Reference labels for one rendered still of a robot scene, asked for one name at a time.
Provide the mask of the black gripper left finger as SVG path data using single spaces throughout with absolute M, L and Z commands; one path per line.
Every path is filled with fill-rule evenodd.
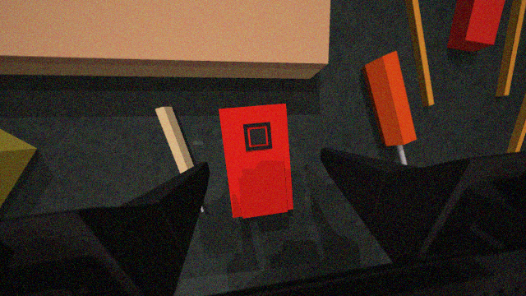
M 130 296 L 174 296 L 209 176 L 200 162 L 118 207 L 0 220 L 8 268 L 93 256 Z

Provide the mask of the tan wooden floor panel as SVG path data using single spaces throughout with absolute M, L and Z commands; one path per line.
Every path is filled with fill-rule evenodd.
M 0 74 L 311 79 L 330 0 L 0 0 Z

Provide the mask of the orange-handled awl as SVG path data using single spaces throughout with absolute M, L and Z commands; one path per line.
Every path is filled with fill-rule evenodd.
M 385 146 L 396 146 L 406 164 L 402 145 L 416 140 L 396 51 L 362 67 L 371 106 Z

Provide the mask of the orange thin rod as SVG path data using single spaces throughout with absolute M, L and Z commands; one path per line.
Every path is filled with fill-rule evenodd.
M 431 106 L 434 104 L 433 93 L 431 88 L 431 78 L 427 61 L 427 52 L 424 41 L 422 19 L 419 9 L 418 0 L 405 0 L 410 32 L 413 41 L 413 51 L 416 61 L 416 71 L 418 76 L 419 90 L 422 100 L 422 106 Z
M 526 133 L 526 93 L 506 153 L 519 152 Z
M 526 0 L 513 0 L 508 30 L 505 39 L 504 53 L 501 63 L 500 77 L 496 87 L 496 96 L 507 96 L 510 93 L 510 85 L 514 70 L 514 62 L 519 44 L 519 36 L 526 9 Z

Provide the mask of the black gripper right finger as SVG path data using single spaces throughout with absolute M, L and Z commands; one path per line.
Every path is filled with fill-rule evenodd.
M 464 189 L 519 178 L 526 151 L 415 167 L 331 148 L 321 162 L 392 262 L 426 252 Z

